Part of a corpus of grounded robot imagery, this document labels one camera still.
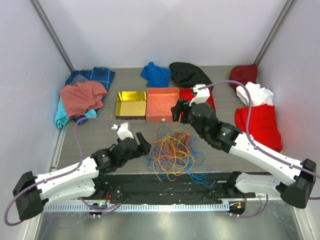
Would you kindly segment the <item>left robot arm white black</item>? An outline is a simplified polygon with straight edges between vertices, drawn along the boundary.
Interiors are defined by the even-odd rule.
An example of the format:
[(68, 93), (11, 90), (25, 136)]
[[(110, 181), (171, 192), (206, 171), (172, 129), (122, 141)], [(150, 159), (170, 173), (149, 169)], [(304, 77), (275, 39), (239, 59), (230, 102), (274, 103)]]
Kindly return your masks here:
[(19, 220), (29, 220), (54, 203), (87, 197), (102, 199), (107, 192), (102, 178), (129, 160), (148, 155), (150, 150), (151, 144), (138, 132), (133, 138), (118, 139), (116, 144), (57, 171), (39, 175), (25, 172), (12, 191)]

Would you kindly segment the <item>red box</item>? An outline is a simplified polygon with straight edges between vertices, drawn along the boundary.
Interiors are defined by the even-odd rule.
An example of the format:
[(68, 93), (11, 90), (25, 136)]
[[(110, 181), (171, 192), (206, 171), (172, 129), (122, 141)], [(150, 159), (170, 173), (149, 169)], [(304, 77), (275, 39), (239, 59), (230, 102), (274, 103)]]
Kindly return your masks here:
[[(216, 109), (215, 107), (215, 101), (213, 98), (212, 90), (210, 90), (210, 97), (207, 99), (206, 103), (208, 103), (214, 110)], [(190, 101), (194, 97), (194, 94), (192, 93), (192, 88), (182, 88), (179, 90), (179, 98), (180, 99), (185, 99)]]

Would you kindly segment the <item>salmon pink box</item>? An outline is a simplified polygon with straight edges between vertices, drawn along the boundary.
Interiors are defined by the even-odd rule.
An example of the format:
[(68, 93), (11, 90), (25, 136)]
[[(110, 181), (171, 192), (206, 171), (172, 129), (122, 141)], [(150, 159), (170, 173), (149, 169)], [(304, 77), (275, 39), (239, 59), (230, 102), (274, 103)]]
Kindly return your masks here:
[(177, 103), (179, 88), (149, 87), (146, 94), (146, 121), (149, 123), (172, 122), (171, 107), (174, 107)]

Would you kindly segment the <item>black cloth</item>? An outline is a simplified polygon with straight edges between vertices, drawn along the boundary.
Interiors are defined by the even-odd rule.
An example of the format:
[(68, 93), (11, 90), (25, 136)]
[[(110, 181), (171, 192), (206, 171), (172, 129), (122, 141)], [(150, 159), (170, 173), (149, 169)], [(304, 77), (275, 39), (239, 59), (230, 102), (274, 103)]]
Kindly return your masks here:
[(198, 66), (187, 62), (173, 62), (169, 65), (171, 79), (181, 88), (212, 84), (210, 78)]

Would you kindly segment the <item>gold tin box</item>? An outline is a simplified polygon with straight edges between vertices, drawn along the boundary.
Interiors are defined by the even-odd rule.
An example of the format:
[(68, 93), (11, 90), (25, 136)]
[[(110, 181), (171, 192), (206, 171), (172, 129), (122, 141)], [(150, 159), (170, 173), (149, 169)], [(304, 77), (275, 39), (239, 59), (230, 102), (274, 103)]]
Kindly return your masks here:
[(147, 92), (119, 91), (115, 105), (115, 118), (120, 121), (146, 120)]

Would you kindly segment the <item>dark red cloth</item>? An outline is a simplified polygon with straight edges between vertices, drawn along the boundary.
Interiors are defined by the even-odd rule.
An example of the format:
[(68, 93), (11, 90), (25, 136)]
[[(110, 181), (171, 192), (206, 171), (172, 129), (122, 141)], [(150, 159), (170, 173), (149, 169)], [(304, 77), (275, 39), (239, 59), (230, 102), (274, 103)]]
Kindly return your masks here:
[(256, 64), (235, 66), (229, 75), (231, 81), (237, 81), (243, 85), (251, 82), (257, 83), (258, 67)]

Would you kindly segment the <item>white cloth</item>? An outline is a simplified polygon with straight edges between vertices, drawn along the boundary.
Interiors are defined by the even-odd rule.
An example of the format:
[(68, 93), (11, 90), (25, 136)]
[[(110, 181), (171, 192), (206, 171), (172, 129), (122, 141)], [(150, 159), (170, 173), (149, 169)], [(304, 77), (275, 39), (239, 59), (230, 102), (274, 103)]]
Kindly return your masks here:
[[(261, 87), (258, 83), (248, 82), (245, 85), (246, 89), (248, 90), (251, 98), (251, 105), (253, 107), (268, 105), (273, 106), (273, 97), (274, 94), (272, 91), (265, 87)], [(242, 86), (238, 86), (236, 88), (236, 95), (239, 99), (246, 105), (249, 106), (249, 97), (247, 92)]]

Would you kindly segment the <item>bright red cloth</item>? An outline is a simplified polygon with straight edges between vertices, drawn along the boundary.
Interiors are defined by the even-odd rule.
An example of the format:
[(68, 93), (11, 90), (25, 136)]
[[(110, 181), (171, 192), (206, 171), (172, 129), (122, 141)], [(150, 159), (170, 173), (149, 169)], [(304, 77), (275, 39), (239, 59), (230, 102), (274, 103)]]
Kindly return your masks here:
[(249, 120), (249, 133), (268, 148), (281, 152), (282, 139), (276, 121), (276, 109), (273, 105), (253, 106)]

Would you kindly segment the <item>cyan cloth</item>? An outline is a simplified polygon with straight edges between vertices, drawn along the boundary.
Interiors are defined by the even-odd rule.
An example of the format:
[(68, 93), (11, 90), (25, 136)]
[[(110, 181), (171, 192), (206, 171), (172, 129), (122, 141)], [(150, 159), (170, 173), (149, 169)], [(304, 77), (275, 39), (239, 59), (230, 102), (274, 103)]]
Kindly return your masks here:
[[(97, 112), (95, 109), (91, 109), (88, 112), (85, 113), (85, 115), (83, 116), (78, 116), (75, 117), (73, 120), (75, 122), (79, 121), (79, 125), (84, 124), (87, 119), (85, 119), (85, 117), (88, 118), (96, 118), (97, 117)], [(67, 112), (65, 110), (63, 101), (61, 98), (59, 98), (59, 102), (57, 105), (57, 111), (55, 114), (55, 118), (54, 118), (54, 125), (58, 128), (61, 129), (63, 126), (65, 126), (68, 122), (69, 122), (70, 118), (67, 115)]]

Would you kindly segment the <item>salmon pink shirt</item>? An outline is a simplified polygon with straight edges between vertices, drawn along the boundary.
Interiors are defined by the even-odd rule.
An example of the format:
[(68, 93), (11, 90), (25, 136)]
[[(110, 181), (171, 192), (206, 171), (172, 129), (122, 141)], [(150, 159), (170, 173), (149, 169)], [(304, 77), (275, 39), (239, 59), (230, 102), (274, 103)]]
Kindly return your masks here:
[(83, 116), (90, 110), (102, 108), (104, 106), (103, 98), (107, 94), (105, 87), (96, 81), (67, 84), (60, 91), (64, 109), (70, 119)]

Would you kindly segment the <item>blue plaid cloth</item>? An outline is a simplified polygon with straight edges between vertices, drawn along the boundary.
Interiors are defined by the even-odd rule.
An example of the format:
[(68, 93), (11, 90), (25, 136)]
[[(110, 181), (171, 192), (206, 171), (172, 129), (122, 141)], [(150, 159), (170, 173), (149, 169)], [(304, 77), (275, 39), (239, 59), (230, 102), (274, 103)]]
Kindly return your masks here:
[(71, 75), (66, 80), (65, 86), (74, 85), (77, 82), (83, 83), (86, 81), (94, 81), (102, 84), (108, 93), (111, 87), (111, 84), (114, 80), (114, 77), (115, 77), (115, 72), (112, 70), (109, 70), (106, 67), (94, 67), (92, 70), (75, 70), (71, 73)]

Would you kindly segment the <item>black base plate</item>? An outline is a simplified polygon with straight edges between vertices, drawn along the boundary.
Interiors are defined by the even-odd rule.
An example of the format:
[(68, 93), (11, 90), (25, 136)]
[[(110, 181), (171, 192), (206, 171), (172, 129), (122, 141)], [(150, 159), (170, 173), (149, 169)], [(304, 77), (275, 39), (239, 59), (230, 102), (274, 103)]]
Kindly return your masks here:
[(95, 192), (87, 199), (123, 205), (205, 205), (256, 196), (253, 192), (240, 192), (232, 186), (234, 181), (235, 174), (231, 172), (205, 173), (200, 183), (188, 174), (177, 176), (174, 181), (158, 179), (154, 173), (105, 174), (94, 179)]

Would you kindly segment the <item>right aluminium corner post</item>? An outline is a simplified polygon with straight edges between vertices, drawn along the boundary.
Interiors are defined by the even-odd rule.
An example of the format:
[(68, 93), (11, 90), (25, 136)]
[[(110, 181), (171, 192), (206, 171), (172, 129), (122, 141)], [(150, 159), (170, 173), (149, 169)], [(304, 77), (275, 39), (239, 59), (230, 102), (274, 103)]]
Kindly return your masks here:
[(286, 18), (290, 14), (291, 10), (293, 9), (294, 5), (296, 4), (296, 0), (286, 0), (281, 11), (279, 12), (275, 22), (273, 23), (265, 41), (260, 48), (257, 57), (255, 58), (254, 64), (259, 66), (261, 61), (263, 60), (267, 50), (269, 49), (272, 42), (275, 40), (279, 30), (281, 29), (283, 23), (285, 22)]

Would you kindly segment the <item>aluminium corner post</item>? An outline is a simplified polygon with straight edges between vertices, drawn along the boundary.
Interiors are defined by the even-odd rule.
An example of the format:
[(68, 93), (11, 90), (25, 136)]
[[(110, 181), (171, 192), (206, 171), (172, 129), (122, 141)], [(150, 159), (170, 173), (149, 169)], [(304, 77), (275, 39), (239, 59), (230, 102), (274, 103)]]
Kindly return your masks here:
[(67, 66), (70, 72), (75, 70), (65, 48), (63, 47), (56, 31), (54, 30), (47, 14), (45, 13), (41, 3), (39, 0), (30, 0), (30, 4), (32, 5), (35, 13), (37, 14), (38, 18), (40, 19), (42, 25), (44, 26), (47, 34), (49, 35), (50, 39), (52, 40), (53, 44), (55, 45), (58, 53), (60, 54), (62, 60), (64, 61), (65, 65)]
[(294, 5), (296, 4), (296, 0), (286, 0), (281, 11), (279, 12), (275, 22), (273, 23), (265, 41), (260, 48), (257, 57), (255, 58), (254, 64), (259, 66), (261, 61), (263, 60), (267, 50), (269, 49), (272, 42), (275, 40), (279, 30), (281, 29), (283, 23), (285, 22), (286, 18), (290, 14), (291, 10), (293, 9)]

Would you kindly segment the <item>left aluminium corner post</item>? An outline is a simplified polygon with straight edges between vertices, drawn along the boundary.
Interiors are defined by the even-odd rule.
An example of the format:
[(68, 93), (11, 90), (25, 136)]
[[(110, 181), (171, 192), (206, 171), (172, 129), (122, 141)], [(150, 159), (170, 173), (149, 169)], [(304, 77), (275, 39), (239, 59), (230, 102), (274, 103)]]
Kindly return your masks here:
[(54, 30), (47, 14), (45, 13), (41, 3), (39, 0), (30, 0), (30, 4), (32, 5), (35, 13), (37, 14), (38, 18), (40, 19), (42, 25), (44, 26), (47, 34), (49, 35), (50, 39), (52, 40), (53, 44), (55, 45), (58, 53), (60, 54), (62, 60), (64, 61), (65, 65), (67, 66), (70, 72), (75, 70), (65, 48), (63, 47), (56, 31)]

